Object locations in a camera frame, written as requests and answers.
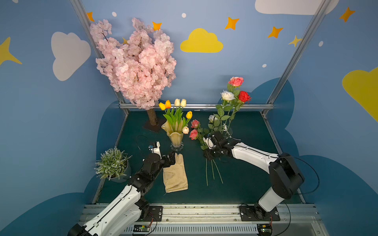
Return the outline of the pale pink tulip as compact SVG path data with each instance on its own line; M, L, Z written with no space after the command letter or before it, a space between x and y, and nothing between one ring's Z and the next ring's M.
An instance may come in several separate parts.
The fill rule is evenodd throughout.
M189 131L190 131L190 129L187 126L185 126L185 127L183 127L182 133L183 134L188 134Z

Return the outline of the orange yellow tulip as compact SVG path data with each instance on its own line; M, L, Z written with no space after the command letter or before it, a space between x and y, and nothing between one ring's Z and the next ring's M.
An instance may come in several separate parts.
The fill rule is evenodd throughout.
M158 104L159 108L164 111L163 116L166 118L170 129L175 132L176 131L176 124L177 124L177 119L175 116L175 108L172 106L171 102L167 100L165 103L159 103Z

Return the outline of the red rose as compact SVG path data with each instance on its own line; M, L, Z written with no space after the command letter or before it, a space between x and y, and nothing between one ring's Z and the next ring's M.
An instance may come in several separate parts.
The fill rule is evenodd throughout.
M241 107L251 100L250 95L245 91L239 91L239 94L235 99L232 100L230 105L232 106L232 114L228 119L228 128L231 126L231 122L234 120L236 113L241 109Z

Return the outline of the white tulip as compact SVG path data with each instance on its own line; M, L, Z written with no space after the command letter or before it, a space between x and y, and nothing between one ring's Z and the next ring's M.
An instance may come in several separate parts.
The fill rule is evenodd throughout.
M176 98L175 102L174 102L174 107L175 107L174 118L175 118L175 122L174 122L174 127L173 127L175 132L177 131L177 127L179 125L178 116L180 114L180 105L181 105L181 100L178 99L178 98Z
M178 130L182 131L186 124L186 118L184 116L183 108L186 107L187 101L185 99L182 99L179 107L176 110L177 113L177 122L178 122Z

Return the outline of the pink rose with stem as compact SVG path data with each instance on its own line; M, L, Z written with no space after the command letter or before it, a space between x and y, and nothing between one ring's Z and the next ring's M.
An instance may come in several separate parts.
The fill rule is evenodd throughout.
M242 86L244 79L242 77L232 77L227 84L228 95L224 97L227 100L227 104L230 105L233 99L239 94L240 87Z

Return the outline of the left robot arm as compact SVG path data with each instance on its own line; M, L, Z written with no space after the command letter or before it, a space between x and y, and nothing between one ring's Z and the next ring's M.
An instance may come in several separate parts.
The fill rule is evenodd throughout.
M119 236L128 226L144 219L149 213L149 203L144 195L163 170L176 164L176 152L161 155L154 150L144 159L143 165L131 182L97 216L83 226L75 224L68 232L69 236Z

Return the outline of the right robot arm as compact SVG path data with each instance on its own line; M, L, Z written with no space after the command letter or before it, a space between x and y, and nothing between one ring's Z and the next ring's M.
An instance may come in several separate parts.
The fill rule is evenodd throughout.
M203 138L205 157L209 160L222 155L245 161L265 171L271 187L255 203L253 213L262 220L284 200L290 199L304 183L305 177L287 153L275 154L250 147L243 142L225 138L219 131Z

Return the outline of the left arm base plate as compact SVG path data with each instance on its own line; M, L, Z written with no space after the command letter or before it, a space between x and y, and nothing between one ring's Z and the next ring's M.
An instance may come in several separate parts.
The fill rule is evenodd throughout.
M153 219L155 222L161 222L162 213L163 206L148 206L142 210L141 216L138 221L147 222Z

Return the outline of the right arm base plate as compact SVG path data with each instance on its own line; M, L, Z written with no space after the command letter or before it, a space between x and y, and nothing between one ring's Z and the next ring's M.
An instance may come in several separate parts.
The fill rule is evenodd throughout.
M280 221L278 209L275 207L272 211L265 211L260 207L250 205L240 205L239 213L242 221Z

